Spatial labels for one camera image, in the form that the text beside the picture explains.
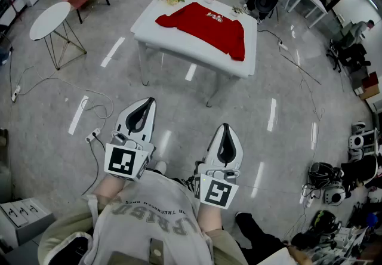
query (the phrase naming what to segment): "white wall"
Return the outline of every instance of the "white wall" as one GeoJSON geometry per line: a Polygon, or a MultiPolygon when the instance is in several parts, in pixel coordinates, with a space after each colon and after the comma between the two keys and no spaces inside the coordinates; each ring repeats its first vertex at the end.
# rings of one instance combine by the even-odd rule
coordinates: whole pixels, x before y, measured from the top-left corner
{"type": "Polygon", "coordinates": [[[371,66],[368,67],[369,73],[376,71],[378,76],[382,76],[382,21],[377,10],[368,0],[341,0],[333,10],[337,15],[341,14],[344,17],[344,25],[350,21],[374,21],[374,28],[363,33],[366,39],[361,43],[367,51],[366,60],[371,62],[371,66]]]}

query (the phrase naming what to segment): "cardboard box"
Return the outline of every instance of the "cardboard box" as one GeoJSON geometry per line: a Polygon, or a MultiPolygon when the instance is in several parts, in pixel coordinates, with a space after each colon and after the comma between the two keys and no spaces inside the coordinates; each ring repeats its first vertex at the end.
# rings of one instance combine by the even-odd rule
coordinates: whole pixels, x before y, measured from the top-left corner
{"type": "Polygon", "coordinates": [[[364,92],[362,94],[360,94],[359,98],[361,100],[366,100],[369,97],[372,97],[372,96],[379,94],[379,92],[380,92],[380,89],[379,89],[378,85],[373,85],[369,88],[364,89],[364,92]]]}

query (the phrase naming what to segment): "gray tiled floor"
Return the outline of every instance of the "gray tiled floor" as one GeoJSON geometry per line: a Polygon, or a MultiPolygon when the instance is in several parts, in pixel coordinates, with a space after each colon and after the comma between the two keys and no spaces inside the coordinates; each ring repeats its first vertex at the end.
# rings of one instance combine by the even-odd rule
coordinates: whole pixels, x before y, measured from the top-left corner
{"type": "MultiPolygon", "coordinates": [[[[12,82],[15,86],[22,71],[36,65],[46,77],[53,73],[45,44],[29,39],[29,29],[42,10],[60,0],[40,0],[22,15],[11,29],[10,38],[15,51],[12,82]]],[[[150,85],[140,82],[137,44],[130,27],[151,0],[91,0],[82,11],[87,19],[78,23],[75,11],[68,21],[88,54],[62,68],[56,75],[82,88],[109,95],[114,102],[114,114],[107,120],[100,139],[110,140],[118,113],[140,98],[152,96],[158,101],[158,114],[153,142],[158,150],[155,159],[169,163],[168,175],[186,178],[192,174],[194,161],[201,159],[215,129],[228,122],[238,133],[244,147],[240,188],[231,208],[223,211],[224,226],[239,236],[234,224],[236,211],[249,211],[259,225],[276,236],[285,232],[303,213],[300,189],[306,182],[306,169],[314,160],[338,165],[346,162],[347,139],[353,121],[371,122],[371,115],[351,90],[348,78],[331,69],[325,57],[328,42],[315,28],[308,29],[305,19],[297,12],[288,14],[279,9],[276,16],[266,20],[259,29],[270,29],[279,35],[289,51],[304,69],[320,81],[318,85],[303,74],[311,89],[313,106],[305,81],[301,84],[298,69],[281,54],[272,35],[259,33],[255,75],[236,84],[224,102],[205,106],[211,95],[216,75],[210,70],[196,68],[191,82],[184,77],[189,63],[152,52],[150,85]],[[100,67],[114,43],[124,37],[109,65],[100,67]],[[268,130],[272,100],[276,103],[272,131],[268,130]],[[318,147],[311,142],[312,124],[325,113],[319,123],[318,147]]],[[[239,0],[219,0],[239,5],[239,0]]],[[[61,42],[56,42],[57,51],[61,42]]],[[[76,52],[68,50],[68,55],[76,52]]],[[[0,126],[8,127],[10,100],[9,64],[0,71],[0,126]]],[[[21,81],[23,91],[38,82],[30,70],[21,81]]],[[[41,83],[28,95],[20,97],[11,109],[11,159],[16,196],[36,196],[55,214],[60,215],[79,197],[94,179],[96,165],[85,143],[85,137],[102,120],[94,112],[84,112],[74,135],[68,129],[84,95],[110,103],[100,95],[77,90],[57,80],[41,83]]],[[[94,144],[95,153],[103,162],[103,150],[94,144]]],[[[342,220],[347,220],[353,204],[365,192],[355,192],[340,207],[321,205],[314,201],[306,211],[307,222],[319,208],[330,208],[342,220]]]]}

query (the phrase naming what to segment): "white table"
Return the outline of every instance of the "white table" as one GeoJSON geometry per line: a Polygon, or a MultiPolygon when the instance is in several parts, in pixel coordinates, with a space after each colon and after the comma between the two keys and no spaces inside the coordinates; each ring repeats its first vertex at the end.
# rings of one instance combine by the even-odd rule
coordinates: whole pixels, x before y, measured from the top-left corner
{"type": "Polygon", "coordinates": [[[140,53],[141,80],[143,85],[149,83],[146,48],[155,48],[165,54],[173,55],[191,63],[198,64],[216,71],[219,75],[228,75],[229,81],[219,86],[216,93],[208,100],[207,106],[218,103],[223,94],[231,89],[240,78],[247,78],[255,73],[257,22],[251,16],[240,14],[234,17],[230,14],[231,7],[214,1],[212,4],[204,0],[186,0],[170,6],[165,1],[153,0],[143,11],[138,20],[131,27],[134,38],[138,41],[140,53]],[[231,20],[239,20],[244,28],[244,61],[235,61],[228,54],[223,53],[207,42],[182,32],[176,28],[160,26],[155,20],[163,15],[170,15],[184,6],[198,2],[231,20]]]}
{"type": "MultiPolygon", "coordinates": [[[[285,5],[285,9],[288,7],[288,4],[289,4],[289,1],[290,0],[288,0],[287,2],[286,2],[286,5],[285,5]]],[[[294,2],[294,4],[291,6],[291,8],[288,10],[288,12],[290,13],[292,10],[293,10],[293,8],[295,8],[296,7],[296,5],[300,2],[301,0],[296,0],[295,2],[294,2]]],[[[308,16],[310,16],[311,14],[313,14],[313,12],[318,8],[318,9],[320,9],[321,11],[322,11],[322,14],[321,14],[321,16],[319,16],[308,28],[311,28],[311,27],[313,27],[319,20],[321,20],[323,17],[325,17],[327,14],[328,14],[328,12],[326,11],[326,9],[325,9],[325,6],[321,3],[321,1],[320,0],[311,0],[316,6],[314,7],[314,9],[312,9],[311,11],[309,11],[309,13],[305,16],[305,18],[308,18],[308,16]]]]}
{"type": "Polygon", "coordinates": [[[69,60],[67,63],[61,65],[61,61],[64,57],[64,53],[66,51],[68,44],[72,44],[76,48],[78,48],[82,52],[81,55],[85,55],[87,53],[85,48],[82,46],[79,39],[77,38],[76,34],[74,33],[74,31],[70,27],[69,23],[66,21],[66,17],[69,13],[70,13],[70,4],[68,2],[60,2],[60,3],[54,4],[53,6],[50,6],[47,10],[45,10],[36,19],[36,21],[34,22],[32,27],[30,28],[30,32],[29,32],[29,37],[31,38],[31,40],[38,41],[38,40],[41,40],[42,38],[45,40],[45,44],[47,45],[49,55],[52,58],[53,65],[56,68],[56,70],[60,70],[61,67],[67,65],[68,63],[70,63],[71,61],[74,61],[74,59],[77,59],[79,57],[79,56],[77,56],[77,57],[69,60]],[[68,27],[72,31],[74,37],[77,39],[77,41],[81,47],[69,39],[67,32],[66,32],[64,22],[68,25],[68,27]],[[66,37],[61,35],[60,33],[58,33],[56,31],[56,29],[61,24],[64,27],[66,37]],[[60,59],[58,61],[56,59],[56,54],[54,53],[54,47],[53,47],[53,41],[52,41],[52,35],[51,35],[52,33],[55,33],[59,37],[66,40],[64,47],[62,49],[62,52],[61,52],[60,59]],[[47,40],[45,39],[45,37],[47,37],[47,36],[50,37],[52,52],[49,49],[47,40]]]}

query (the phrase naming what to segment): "office chair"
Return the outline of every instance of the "office chair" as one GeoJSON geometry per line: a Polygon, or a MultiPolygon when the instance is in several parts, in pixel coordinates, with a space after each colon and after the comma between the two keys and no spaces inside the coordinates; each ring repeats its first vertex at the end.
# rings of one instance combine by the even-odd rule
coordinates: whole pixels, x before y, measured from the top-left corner
{"type": "Polygon", "coordinates": [[[370,66],[370,61],[365,60],[366,50],[362,44],[353,44],[344,50],[339,49],[338,54],[330,47],[326,56],[331,57],[334,61],[333,70],[338,66],[338,72],[341,73],[340,63],[346,67],[352,67],[358,70],[362,66],[370,66]]]}

